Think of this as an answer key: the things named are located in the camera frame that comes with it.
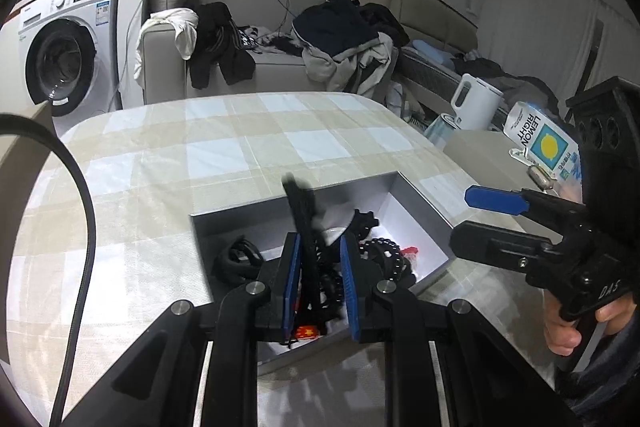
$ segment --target checkered tablecloth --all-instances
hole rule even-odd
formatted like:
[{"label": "checkered tablecloth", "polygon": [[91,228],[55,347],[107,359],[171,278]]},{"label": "checkered tablecloth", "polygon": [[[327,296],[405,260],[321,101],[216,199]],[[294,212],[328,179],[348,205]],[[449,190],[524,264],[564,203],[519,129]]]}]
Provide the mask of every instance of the checkered tablecloth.
[{"label": "checkered tablecloth", "polygon": [[[67,410],[171,302],[209,301],[189,215],[282,195],[286,172],[321,186],[401,171],[453,224],[472,218],[518,229],[510,217],[469,209],[463,193],[473,180],[465,172],[386,108],[352,94],[161,103],[86,120],[63,141],[91,190],[98,241]],[[6,369],[44,424],[85,241],[73,181],[50,158],[22,220],[7,299]],[[534,367],[548,371],[542,298],[521,276],[455,261],[422,297],[465,297]],[[381,425],[381,353],[345,341],[262,377],[260,421]]]}]

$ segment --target lemon illustration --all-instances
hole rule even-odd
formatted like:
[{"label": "lemon illustration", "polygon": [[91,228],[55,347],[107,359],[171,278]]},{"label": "lemon illustration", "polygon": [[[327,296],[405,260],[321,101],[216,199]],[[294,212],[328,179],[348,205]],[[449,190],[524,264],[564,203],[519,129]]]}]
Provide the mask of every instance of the lemon illustration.
[{"label": "lemon illustration", "polygon": [[552,160],[558,154],[558,142],[553,136],[547,134],[540,142],[540,150],[545,158]]}]

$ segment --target bolt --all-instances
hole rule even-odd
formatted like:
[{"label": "bolt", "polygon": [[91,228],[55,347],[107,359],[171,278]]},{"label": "bolt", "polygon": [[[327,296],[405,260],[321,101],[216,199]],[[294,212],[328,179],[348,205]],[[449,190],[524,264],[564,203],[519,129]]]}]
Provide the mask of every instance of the bolt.
[{"label": "bolt", "polygon": [[466,315],[471,311],[471,304],[465,299],[456,299],[451,303],[451,308],[459,315]]},{"label": "bolt", "polygon": [[253,281],[250,282],[247,286],[244,287],[246,292],[249,295],[258,295],[266,290],[267,286],[264,285],[264,282]]},{"label": "bolt", "polygon": [[382,280],[376,284],[376,288],[380,293],[393,293],[396,291],[396,283],[393,281]]},{"label": "bolt", "polygon": [[191,303],[189,301],[175,301],[171,305],[171,312],[174,315],[184,315],[191,309]]}]

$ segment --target curtain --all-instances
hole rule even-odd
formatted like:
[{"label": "curtain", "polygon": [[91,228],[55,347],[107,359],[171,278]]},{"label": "curtain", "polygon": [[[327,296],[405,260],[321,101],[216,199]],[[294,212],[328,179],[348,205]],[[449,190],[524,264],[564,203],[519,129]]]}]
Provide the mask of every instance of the curtain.
[{"label": "curtain", "polygon": [[536,76],[564,114],[591,47],[600,0],[485,0],[478,49],[507,73]]},{"label": "curtain", "polygon": [[606,4],[600,5],[597,17],[604,28],[587,86],[614,75],[640,84],[640,30]]}]

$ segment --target person's hand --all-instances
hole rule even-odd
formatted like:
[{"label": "person's hand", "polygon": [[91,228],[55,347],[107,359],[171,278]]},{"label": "person's hand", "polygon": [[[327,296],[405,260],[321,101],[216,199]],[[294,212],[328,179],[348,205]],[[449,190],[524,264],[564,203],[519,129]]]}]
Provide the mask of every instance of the person's hand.
[{"label": "person's hand", "polygon": [[[609,321],[605,335],[613,335],[624,328],[636,310],[631,293],[610,302],[596,311],[598,322]],[[556,355],[569,356],[582,340],[574,328],[575,322],[560,318],[560,302],[545,290],[545,339],[546,345]]]}]

